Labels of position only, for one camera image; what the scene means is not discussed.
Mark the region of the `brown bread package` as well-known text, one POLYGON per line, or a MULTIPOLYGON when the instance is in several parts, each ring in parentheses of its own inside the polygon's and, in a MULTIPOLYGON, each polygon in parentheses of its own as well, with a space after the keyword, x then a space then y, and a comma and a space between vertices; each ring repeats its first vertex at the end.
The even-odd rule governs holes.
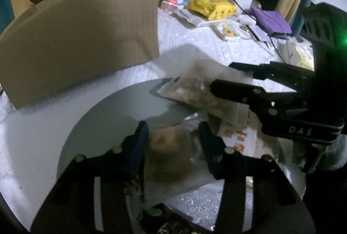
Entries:
POLYGON ((223 180, 209 172, 201 146, 199 124, 218 125, 205 111, 180 123, 151 129, 145 146, 144 205, 149 208, 199 188, 221 192, 223 180))

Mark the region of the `clear bag of nuts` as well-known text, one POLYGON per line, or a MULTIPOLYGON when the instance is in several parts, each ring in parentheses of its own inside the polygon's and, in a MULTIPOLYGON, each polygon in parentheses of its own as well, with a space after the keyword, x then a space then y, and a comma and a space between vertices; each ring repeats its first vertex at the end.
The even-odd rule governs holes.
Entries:
POLYGON ((245 126, 249 107, 215 97, 210 91, 214 80, 252 84, 253 74, 224 66, 214 60, 194 59, 190 67, 163 85, 158 94, 164 98, 184 102, 217 116, 234 126, 245 126))

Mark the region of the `yellow tissue box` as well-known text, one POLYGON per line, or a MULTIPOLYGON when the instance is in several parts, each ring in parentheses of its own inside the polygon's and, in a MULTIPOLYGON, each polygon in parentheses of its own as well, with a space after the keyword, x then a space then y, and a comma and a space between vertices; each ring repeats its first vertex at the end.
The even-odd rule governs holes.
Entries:
POLYGON ((314 71, 314 59, 309 44, 288 41, 280 43, 278 51, 285 63, 314 71))

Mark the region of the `clear plastic packet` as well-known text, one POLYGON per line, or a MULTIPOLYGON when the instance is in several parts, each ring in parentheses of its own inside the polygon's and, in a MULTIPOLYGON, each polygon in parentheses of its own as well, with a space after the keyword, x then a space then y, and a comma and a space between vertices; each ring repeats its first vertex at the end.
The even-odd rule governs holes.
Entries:
POLYGON ((214 231, 224 180, 168 199, 165 205, 189 222, 214 231))

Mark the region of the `grey round mat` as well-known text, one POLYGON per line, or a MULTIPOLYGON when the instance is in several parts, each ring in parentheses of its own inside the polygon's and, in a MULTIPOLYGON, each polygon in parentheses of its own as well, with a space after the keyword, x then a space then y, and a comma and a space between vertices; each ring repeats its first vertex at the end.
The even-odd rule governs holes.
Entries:
POLYGON ((167 78, 141 82, 117 91, 93 106, 74 126, 58 161, 60 177, 76 154, 88 157, 119 145, 146 121, 151 129, 177 124, 197 112, 195 108, 159 96, 167 78))

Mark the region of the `capybara sticker packet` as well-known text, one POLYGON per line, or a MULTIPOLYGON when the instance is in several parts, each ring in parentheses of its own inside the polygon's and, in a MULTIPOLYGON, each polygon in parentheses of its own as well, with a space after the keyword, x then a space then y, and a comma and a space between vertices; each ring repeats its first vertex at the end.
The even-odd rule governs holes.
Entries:
POLYGON ((230 23, 219 23, 211 28, 216 35, 224 41, 236 41, 241 39, 240 34, 236 32, 234 26, 230 23))

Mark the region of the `white power strip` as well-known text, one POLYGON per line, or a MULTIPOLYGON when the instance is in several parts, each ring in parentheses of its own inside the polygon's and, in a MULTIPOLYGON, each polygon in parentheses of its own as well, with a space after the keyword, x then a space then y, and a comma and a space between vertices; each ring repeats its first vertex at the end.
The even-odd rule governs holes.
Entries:
POLYGON ((160 9, 166 13, 173 13, 174 11, 184 9, 189 1, 190 0, 183 0, 182 3, 178 4, 178 3, 172 3, 172 2, 167 1, 167 0, 162 0, 160 2, 160 9))

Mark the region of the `open cardboard box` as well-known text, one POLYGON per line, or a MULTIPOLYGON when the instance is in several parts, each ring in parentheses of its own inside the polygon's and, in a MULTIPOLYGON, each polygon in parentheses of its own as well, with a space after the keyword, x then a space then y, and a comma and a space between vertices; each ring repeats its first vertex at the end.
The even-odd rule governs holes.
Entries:
POLYGON ((159 0, 42 0, 1 34, 1 86, 16 109, 159 57, 159 0))

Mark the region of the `teal curtain left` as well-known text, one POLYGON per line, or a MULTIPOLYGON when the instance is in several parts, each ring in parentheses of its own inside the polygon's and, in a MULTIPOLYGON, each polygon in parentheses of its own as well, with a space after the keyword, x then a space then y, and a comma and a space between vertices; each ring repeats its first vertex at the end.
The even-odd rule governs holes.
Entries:
POLYGON ((0 0, 0 34, 14 20, 11 0, 0 0))

